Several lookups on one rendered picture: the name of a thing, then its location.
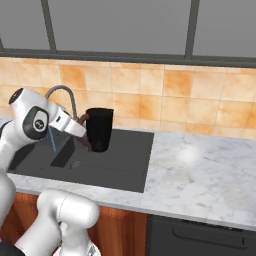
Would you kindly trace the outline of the blue water stream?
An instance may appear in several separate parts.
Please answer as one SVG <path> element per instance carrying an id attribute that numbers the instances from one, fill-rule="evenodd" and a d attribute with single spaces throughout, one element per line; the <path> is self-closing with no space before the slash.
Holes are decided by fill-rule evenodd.
<path id="1" fill-rule="evenodd" d="M 53 152 L 56 152 L 56 145 L 55 145 L 54 136 L 53 136 L 51 128 L 48 129 L 48 133 L 49 133 L 49 138 L 50 138 L 51 145 L 52 145 L 52 148 L 53 148 Z"/>

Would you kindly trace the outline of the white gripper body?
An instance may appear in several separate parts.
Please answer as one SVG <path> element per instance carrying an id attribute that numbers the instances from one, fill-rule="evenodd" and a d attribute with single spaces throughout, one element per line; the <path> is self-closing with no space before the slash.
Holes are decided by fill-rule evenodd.
<path id="1" fill-rule="evenodd" d="M 86 133 L 86 128 L 79 120 L 67 115 L 63 131 L 76 137 L 83 137 Z"/>

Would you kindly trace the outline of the black dishwasher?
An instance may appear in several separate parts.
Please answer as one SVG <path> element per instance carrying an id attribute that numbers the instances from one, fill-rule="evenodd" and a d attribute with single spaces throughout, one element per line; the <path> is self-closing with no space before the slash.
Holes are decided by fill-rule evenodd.
<path id="1" fill-rule="evenodd" d="M 146 256 L 256 256 L 256 232 L 157 215 L 148 216 Z M 185 226 L 243 235 L 246 249 L 236 249 L 177 238 L 172 228 Z"/>

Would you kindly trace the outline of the black kitchen sink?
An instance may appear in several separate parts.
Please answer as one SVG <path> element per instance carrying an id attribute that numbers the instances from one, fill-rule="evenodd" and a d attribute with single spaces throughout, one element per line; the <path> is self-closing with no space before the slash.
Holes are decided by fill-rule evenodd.
<path id="1" fill-rule="evenodd" d="M 53 132 L 56 152 L 49 138 L 20 149 L 12 160 L 13 174 L 142 193 L 154 139 L 152 132 L 114 129 L 104 153 L 88 148 L 66 133 Z M 70 164 L 80 161 L 77 168 Z"/>

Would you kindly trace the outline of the grey curved sink faucet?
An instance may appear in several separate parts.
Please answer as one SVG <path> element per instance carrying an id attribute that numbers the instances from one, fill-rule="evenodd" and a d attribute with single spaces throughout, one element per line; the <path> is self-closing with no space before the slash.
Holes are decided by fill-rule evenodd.
<path id="1" fill-rule="evenodd" d="M 67 87 L 65 85 L 53 86 L 52 88 L 50 88 L 47 91 L 47 93 L 45 94 L 45 97 L 48 99 L 55 91 L 61 90 L 61 89 L 66 91 L 69 94 L 70 101 L 71 101 L 71 106 L 72 106 L 72 111 L 73 111 L 73 117 L 75 119 L 78 119 L 77 110 L 76 110 L 76 103 L 75 103 L 75 97 L 74 97 L 73 91 L 69 87 Z"/>

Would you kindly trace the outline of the dark grey window frame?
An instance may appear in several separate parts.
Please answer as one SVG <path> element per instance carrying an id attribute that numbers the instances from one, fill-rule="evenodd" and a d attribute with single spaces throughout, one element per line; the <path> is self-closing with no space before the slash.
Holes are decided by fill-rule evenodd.
<path id="1" fill-rule="evenodd" d="M 256 0 L 0 0 L 0 56 L 256 68 Z"/>

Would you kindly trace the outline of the wooden cabinet front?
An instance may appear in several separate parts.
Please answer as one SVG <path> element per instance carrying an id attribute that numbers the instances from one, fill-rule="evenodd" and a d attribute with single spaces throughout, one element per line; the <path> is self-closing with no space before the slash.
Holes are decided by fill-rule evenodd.
<path id="1" fill-rule="evenodd" d="M 0 228 L 0 238 L 15 243 L 37 217 L 38 196 L 16 193 L 14 203 Z M 88 230 L 102 256 L 146 256 L 147 217 L 110 207 L 100 207 L 98 222 Z"/>

